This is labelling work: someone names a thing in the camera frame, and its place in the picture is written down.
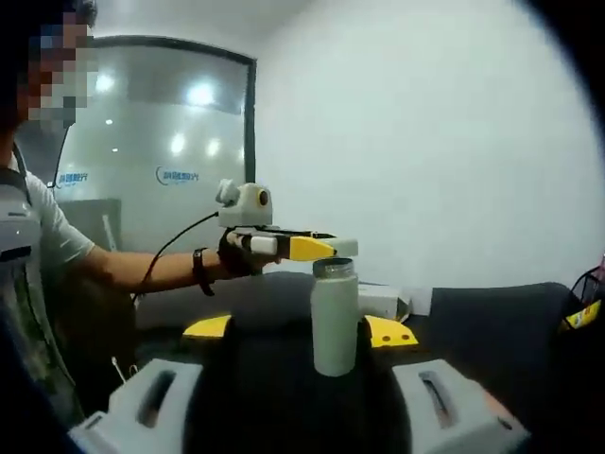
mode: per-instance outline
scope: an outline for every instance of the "white t-shirt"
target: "white t-shirt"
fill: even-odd
[[[13,170],[17,170],[15,164],[11,163]],[[85,257],[95,244],[70,225],[52,192],[39,178],[27,172],[26,185],[32,208],[40,219],[42,236],[40,244],[32,248],[26,274],[15,271],[13,282],[2,289],[0,309],[31,377],[46,391],[62,422],[72,426],[82,415],[73,380],[46,315],[42,272],[61,271],[65,265]]]

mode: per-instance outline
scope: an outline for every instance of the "black cable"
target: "black cable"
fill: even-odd
[[[197,222],[194,222],[193,224],[191,224],[189,227],[187,227],[186,229],[182,230],[178,235],[176,235],[174,238],[172,238],[170,241],[168,241],[166,244],[163,245],[163,247],[158,251],[158,253],[155,254],[155,256],[153,257],[153,260],[151,260],[151,263],[149,264],[149,269],[147,270],[147,273],[145,274],[145,277],[143,278],[143,280],[141,281],[141,287],[143,286],[143,284],[147,281],[147,279],[149,278],[149,276],[151,275],[151,272],[153,271],[153,267],[155,267],[155,264],[158,262],[158,260],[160,259],[160,256],[162,255],[162,253],[166,250],[166,248],[168,246],[170,246],[172,243],[174,243],[177,239],[179,239],[181,236],[185,235],[187,232],[189,232],[191,229],[198,227],[201,223],[212,219],[212,218],[216,218],[218,216],[218,212],[214,212],[212,215],[209,215],[205,218],[202,218],[200,220],[198,220]],[[141,295],[141,293],[136,293],[133,297],[132,297],[132,302],[134,303],[136,301],[136,299]]]

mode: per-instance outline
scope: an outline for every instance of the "slot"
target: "slot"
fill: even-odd
[[[155,428],[160,409],[175,377],[174,372],[163,371],[149,388],[137,416],[137,421],[146,428]]]
[[[422,372],[419,376],[431,397],[441,428],[450,428],[455,424],[455,418],[451,406],[447,405],[448,399],[438,377],[433,372]]]

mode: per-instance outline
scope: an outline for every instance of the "hand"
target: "hand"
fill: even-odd
[[[250,276],[260,273],[270,263],[280,263],[280,258],[246,251],[241,244],[242,236],[232,230],[225,231],[218,245],[221,265],[230,277]]]

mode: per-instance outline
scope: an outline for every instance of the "white wall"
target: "white wall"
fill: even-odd
[[[518,4],[318,0],[260,53],[256,125],[276,224],[357,237],[364,280],[571,285],[603,251],[596,122]]]
[[[97,37],[167,36],[255,57],[274,28],[310,0],[97,1]]]

